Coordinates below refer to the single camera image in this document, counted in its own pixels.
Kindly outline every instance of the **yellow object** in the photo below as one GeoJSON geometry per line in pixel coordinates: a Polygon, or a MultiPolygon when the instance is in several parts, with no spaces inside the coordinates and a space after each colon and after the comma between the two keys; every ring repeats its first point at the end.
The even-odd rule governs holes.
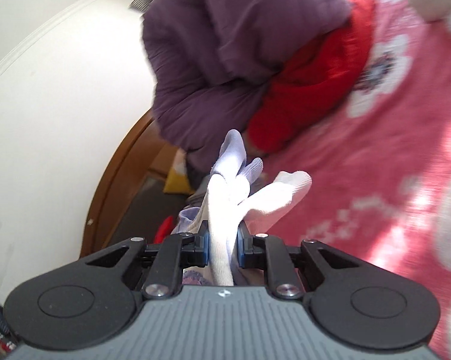
{"type": "Polygon", "coordinates": [[[181,193],[184,195],[192,195],[194,193],[187,179],[186,154],[181,149],[177,150],[174,157],[172,166],[167,174],[163,192],[181,193]]]}

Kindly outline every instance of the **wall molding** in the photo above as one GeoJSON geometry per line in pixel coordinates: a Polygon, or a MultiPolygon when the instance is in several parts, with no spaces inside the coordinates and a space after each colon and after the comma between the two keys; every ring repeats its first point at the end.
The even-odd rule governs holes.
{"type": "Polygon", "coordinates": [[[31,46],[33,46],[39,39],[41,39],[49,31],[53,30],[61,24],[68,17],[84,9],[96,0],[78,0],[72,5],[54,15],[46,21],[43,25],[30,33],[24,40],[22,40],[14,49],[0,61],[0,77],[22,54],[24,54],[31,46]]]}

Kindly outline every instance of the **bed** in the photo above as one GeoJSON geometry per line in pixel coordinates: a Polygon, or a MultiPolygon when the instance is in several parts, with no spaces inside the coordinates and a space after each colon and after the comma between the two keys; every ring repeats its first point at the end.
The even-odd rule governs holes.
{"type": "MultiPolygon", "coordinates": [[[[451,358],[451,36],[406,0],[377,0],[368,66],[344,103],[264,161],[305,170],[309,194],[273,228],[318,239],[421,282],[441,304],[432,347],[451,358]]],[[[105,247],[147,179],[176,148],[147,113],[111,159],[91,203],[81,256],[105,247]]]]}

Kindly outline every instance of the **sock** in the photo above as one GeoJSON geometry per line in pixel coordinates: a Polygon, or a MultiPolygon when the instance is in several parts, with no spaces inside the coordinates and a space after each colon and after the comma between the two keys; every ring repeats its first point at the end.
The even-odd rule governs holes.
{"type": "Polygon", "coordinates": [[[238,284],[262,281],[257,271],[246,272],[238,266],[234,245],[239,223],[245,219],[251,234],[266,233],[310,188],[311,178],[306,172],[280,172],[271,184],[249,196],[250,185],[260,176],[262,166],[259,158],[246,166],[242,137],[238,131],[231,130],[212,168],[202,205],[195,208],[194,212],[198,210],[195,219],[191,221],[192,211],[183,212],[182,217],[187,218],[187,222],[191,221],[186,228],[181,226],[179,216],[179,225],[174,232],[197,233],[202,221],[208,221],[209,265],[190,270],[200,272],[215,285],[233,286],[234,281],[238,284]]]}

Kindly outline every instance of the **metal screw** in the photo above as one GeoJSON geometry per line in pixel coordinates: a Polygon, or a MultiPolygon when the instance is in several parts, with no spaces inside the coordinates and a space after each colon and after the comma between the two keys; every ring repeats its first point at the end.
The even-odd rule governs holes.
{"type": "Polygon", "coordinates": [[[145,288],[145,293],[147,295],[159,298],[169,293],[169,287],[164,286],[163,284],[150,284],[145,288]]]}
{"type": "Polygon", "coordinates": [[[277,293],[282,296],[293,297],[299,293],[299,289],[293,284],[281,284],[276,289],[277,293]]]}

